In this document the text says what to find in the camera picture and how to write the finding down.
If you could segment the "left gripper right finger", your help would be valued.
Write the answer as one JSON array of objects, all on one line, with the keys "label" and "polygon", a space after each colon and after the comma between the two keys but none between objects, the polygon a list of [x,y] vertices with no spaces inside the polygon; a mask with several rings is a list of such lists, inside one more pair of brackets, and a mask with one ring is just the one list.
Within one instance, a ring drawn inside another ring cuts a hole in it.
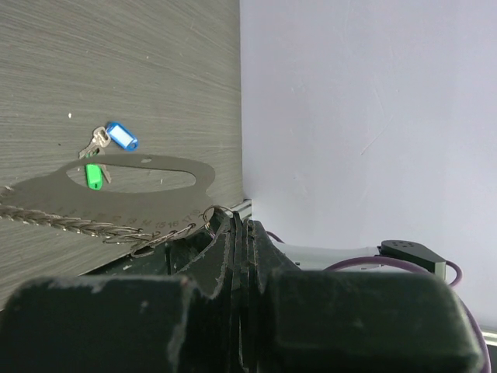
[{"label": "left gripper right finger", "polygon": [[241,355],[251,372],[483,372],[485,341],[451,286],[360,257],[301,270],[257,221],[242,229]]}]

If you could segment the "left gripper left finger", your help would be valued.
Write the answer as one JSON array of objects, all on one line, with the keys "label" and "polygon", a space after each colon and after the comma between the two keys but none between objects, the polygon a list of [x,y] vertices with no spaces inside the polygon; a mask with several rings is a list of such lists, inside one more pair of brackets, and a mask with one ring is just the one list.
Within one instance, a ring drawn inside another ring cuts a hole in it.
[{"label": "left gripper left finger", "polygon": [[1,324],[3,372],[238,372],[235,250],[241,222],[175,276],[45,277]]}]

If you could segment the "key with green tag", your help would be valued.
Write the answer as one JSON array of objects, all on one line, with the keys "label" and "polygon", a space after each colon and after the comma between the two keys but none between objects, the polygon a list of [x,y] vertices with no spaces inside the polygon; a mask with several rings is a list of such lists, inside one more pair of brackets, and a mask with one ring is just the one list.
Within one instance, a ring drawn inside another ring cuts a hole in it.
[{"label": "key with green tag", "polygon": [[[94,155],[104,155],[103,148],[95,148],[93,151],[81,151],[78,155],[80,159],[89,158]],[[85,165],[86,183],[92,190],[100,190],[104,182],[111,183],[112,178],[106,165],[103,164],[86,164]]]}]

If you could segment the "key with blue tag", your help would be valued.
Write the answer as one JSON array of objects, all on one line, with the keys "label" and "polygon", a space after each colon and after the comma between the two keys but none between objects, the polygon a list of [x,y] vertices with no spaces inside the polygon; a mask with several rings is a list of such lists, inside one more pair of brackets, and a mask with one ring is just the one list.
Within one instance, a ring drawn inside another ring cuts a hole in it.
[{"label": "key with blue tag", "polygon": [[97,127],[93,135],[100,148],[107,147],[112,141],[129,152],[137,150],[139,146],[138,138],[118,122],[109,122],[105,127]]}]

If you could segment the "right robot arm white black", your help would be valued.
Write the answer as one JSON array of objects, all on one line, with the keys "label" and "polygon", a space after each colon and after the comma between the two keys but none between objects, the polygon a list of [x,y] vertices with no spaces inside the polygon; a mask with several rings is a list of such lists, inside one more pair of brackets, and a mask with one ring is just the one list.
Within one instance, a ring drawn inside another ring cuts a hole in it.
[{"label": "right robot arm white black", "polygon": [[387,257],[414,263],[432,274],[445,278],[446,260],[426,246],[401,239],[384,240],[379,246],[359,249],[323,249],[292,246],[272,232],[273,244],[297,266],[305,270],[324,270],[331,265],[360,257]]}]

